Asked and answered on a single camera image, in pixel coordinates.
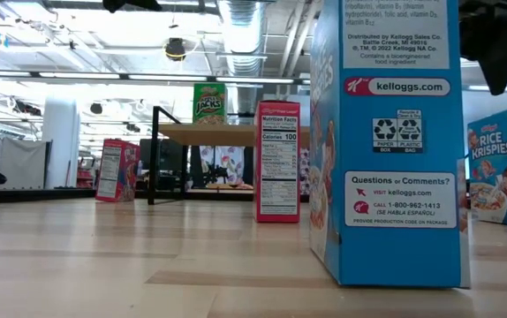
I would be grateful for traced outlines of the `white ceiling pipe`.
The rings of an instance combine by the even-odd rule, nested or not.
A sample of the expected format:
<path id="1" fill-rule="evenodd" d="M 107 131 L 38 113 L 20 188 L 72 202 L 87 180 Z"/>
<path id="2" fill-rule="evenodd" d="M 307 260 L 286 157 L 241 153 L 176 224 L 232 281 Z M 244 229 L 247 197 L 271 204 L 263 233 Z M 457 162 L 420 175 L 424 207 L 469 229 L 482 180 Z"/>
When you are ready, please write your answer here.
<path id="1" fill-rule="evenodd" d="M 278 77 L 291 77 L 304 48 L 308 32 L 322 7 L 322 0 L 297 0 L 291 21 L 285 30 L 287 40 L 281 57 Z"/>

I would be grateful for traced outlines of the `floral cloth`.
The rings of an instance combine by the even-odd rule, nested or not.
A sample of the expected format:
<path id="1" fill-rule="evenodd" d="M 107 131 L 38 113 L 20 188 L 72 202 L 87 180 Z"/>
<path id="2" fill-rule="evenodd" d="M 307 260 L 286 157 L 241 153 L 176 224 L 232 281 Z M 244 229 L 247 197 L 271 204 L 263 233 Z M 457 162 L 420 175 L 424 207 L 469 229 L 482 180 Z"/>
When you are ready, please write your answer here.
<path id="1" fill-rule="evenodd" d="M 244 147 L 200 146 L 201 170 L 207 184 L 242 184 Z"/>

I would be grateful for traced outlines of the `short ceiling light strip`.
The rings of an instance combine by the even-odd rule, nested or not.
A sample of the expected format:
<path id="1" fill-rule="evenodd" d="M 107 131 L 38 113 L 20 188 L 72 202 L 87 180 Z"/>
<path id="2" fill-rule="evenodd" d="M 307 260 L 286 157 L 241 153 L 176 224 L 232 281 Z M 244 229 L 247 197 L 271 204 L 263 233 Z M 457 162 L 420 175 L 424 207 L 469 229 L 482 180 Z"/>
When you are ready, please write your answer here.
<path id="1" fill-rule="evenodd" d="M 466 86 L 464 88 L 464 90 L 469 90 L 469 91 L 487 91 L 487 92 L 490 92 L 490 89 L 488 86 L 481 86 L 481 85 L 471 85 L 471 86 Z M 504 89 L 503 93 L 507 93 L 507 87 Z"/>

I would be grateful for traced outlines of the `purple dotted cloth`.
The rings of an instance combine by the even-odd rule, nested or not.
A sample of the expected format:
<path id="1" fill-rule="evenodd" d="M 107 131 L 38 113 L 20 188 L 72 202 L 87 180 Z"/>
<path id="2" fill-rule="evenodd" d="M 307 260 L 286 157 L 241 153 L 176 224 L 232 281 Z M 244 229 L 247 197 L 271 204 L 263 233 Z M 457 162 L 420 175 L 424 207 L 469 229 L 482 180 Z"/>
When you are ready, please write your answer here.
<path id="1" fill-rule="evenodd" d="M 299 153 L 299 184 L 301 195 L 309 195 L 310 193 L 309 173 L 309 150 L 307 148 L 302 148 Z"/>

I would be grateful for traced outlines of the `black aluminium table frame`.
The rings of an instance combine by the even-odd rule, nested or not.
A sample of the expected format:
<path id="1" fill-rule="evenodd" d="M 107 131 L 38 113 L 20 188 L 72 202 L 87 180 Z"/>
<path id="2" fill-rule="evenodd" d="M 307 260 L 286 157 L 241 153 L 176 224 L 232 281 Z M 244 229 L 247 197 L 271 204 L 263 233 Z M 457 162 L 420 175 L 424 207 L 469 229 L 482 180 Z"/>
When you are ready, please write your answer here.
<path id="1" fill-rule="evenodd" d="M 94 198 L 96 190 L 51 189 L 51 190 L 3 190 L 0 189 L 0 203 L 25 201 L 52 201 Z M 252 201 L 254 195 L 247 190 L 192 189 L 182 196 L 178 192 L 156 191 L 156 200 L 198 200 L 198 201 Z"/>

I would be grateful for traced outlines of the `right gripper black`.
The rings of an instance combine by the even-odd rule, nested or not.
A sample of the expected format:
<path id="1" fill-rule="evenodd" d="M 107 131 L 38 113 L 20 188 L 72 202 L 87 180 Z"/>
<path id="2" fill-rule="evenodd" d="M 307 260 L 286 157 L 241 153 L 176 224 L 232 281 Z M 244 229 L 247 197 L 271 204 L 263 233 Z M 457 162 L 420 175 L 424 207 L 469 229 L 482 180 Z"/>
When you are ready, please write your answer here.
<path id="1" fill-rule="evenodd" d="M 458 0 L 458 16 L 507 13 L 507 0 Z M 469 17 L 459 23 L 460 56 L 478 62 L 492 95 L 507 87 L 507 17 Z"/>

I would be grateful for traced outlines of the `white column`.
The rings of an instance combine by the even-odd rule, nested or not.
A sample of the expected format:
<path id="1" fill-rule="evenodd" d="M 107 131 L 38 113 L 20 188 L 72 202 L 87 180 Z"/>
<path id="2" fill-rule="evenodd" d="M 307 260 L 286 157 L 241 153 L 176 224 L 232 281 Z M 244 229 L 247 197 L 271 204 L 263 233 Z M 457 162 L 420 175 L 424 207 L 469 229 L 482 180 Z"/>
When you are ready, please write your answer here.
<path id="1" fill-rule="evenodd" d="M 50 94 L 43 110 L 42 140 L 50 143 L 45 187 L 75 187 L 79 157 L 80 114 L 71 95 Z"/>

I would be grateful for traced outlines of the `red cart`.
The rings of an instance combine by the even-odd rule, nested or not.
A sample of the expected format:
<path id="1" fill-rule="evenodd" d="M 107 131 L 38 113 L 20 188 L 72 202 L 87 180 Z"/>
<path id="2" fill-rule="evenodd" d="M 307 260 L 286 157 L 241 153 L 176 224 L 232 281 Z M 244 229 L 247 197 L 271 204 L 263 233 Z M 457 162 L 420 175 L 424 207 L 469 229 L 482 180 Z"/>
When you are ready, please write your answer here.
<path id="1" fill-rule="evenodd" d="M 94 189 L 95 170 L 92 168 L 78 168 L 76 187 L 84 189 Z"/>

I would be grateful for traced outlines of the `blue Rice Krispies cereal box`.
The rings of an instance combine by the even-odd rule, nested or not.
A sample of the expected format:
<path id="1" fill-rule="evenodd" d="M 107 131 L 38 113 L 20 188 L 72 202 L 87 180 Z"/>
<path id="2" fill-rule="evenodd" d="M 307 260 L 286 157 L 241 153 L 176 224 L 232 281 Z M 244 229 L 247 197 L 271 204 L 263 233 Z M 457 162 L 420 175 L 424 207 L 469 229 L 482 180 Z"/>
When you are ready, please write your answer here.
<path id="1" fill-rule="evenodd" d="M 458 0 L 322 0 L 309 243 L 341 285 L 467 288 Z"/>
<path id="2" fill-rule="evenodd" d="M 507 110 L 470 123 L 467 145 L 472 211 L 507 224 Z"/>

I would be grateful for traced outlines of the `green Apple Jacks cereal box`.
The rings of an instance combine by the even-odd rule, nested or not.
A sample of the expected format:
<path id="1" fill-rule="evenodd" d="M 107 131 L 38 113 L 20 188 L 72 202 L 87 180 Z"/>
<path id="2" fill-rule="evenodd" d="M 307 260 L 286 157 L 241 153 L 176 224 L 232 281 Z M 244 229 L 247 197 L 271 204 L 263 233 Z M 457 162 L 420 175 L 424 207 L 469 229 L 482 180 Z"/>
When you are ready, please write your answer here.
<path id="1" fill-rule="evenodd" d="M 193 86 L 193 123 L 226 123 L 226 87 L 223 83 L 196 83 Z"/>

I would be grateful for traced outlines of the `silver spiral air duct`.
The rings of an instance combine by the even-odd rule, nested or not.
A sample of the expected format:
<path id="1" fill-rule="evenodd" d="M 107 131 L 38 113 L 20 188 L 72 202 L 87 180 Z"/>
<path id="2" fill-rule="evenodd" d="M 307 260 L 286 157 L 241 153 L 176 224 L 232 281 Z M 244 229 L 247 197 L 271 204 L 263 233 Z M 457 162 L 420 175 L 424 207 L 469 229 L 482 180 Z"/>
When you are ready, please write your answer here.
<path id="1" fill-rule="evenodd" d="M 216 0 L 223 21 L 224 51 L 233 77 L 258 77 L 262 61 L 263 18 L 266 5 L 254 0 Z"/>

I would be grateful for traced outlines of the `white partition cloth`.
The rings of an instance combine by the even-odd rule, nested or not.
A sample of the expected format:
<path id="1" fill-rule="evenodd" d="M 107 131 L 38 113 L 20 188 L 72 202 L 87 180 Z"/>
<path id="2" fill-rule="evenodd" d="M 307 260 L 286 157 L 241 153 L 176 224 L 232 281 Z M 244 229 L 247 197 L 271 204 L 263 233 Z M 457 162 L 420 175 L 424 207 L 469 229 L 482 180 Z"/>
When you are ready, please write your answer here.
<path id="1" fill-rule="evenodd" d="M 0 189 L 43 189 L 46 147 L 44 141 L 0 139 L 0 173 L 7 178 Z"/>

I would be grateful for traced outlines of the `long ceiling light strip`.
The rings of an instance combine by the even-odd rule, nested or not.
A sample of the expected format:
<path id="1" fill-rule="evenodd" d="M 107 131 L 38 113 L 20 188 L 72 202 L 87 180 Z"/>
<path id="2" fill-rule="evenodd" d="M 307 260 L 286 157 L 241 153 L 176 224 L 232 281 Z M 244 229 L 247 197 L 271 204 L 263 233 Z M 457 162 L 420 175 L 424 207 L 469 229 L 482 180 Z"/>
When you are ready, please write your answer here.
<path id="1" fill-rule="evenodd" d="M 205 75 L 166 75 L 166 74 L 130 74 L 102 72 L 35 72 L 0 70 L 0 78 L 17 79 L 57 79 L 57 80 L 114 80 L 114 81 L 153 81 L 153 82 L 222 82 L 233 84 L 279 84 L 309 85 L 309 79 L 300 78 L 259 78 L 259 77 L 228 77 Z"/>

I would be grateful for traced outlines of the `red Froot Loops cereal box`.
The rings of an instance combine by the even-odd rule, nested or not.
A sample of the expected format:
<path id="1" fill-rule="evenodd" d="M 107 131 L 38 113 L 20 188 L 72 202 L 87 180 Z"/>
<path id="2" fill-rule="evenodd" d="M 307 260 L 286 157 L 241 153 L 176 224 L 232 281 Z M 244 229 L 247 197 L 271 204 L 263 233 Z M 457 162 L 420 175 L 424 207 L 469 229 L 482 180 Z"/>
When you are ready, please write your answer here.
<path id="1" fill-rule="evenodd" d="M 123 140 L 103 142 L 95 198 L 99 201 L 133 201 L 136 193 L 140 147 Z"/>
<path id="2" fill-rule="evenodd" d="M 297 223 L 300 105 L 261 101 L 254 127 L 254 219 L 258 223 Z"/>

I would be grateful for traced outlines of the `wooden shelf with black legs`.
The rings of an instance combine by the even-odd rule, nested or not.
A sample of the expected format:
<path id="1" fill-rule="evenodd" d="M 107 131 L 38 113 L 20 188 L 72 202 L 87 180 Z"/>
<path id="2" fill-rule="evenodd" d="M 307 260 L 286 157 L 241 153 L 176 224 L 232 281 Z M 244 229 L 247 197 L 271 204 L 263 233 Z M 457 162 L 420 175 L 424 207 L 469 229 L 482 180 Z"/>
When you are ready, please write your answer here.
<path id="1" fill-rule="evenodd" d="M 182 146 L 182 168 L 179 192 L 157 194 L 155 189 L 158 158 L 158 134 L 176 141 Z M 155 199 L 174 201 L 250 201 L 253 196 L 245 190 L 192 190 L 188 192 L 187 185 L 187 154 L 189 146 L 254 146 L 254 125 L 195 125 L 182 124 L 162 106 L 153 107 L 152 139 L 150 159 L 152 161 L 148 179 L 148 205 L 154 205 Z"/>

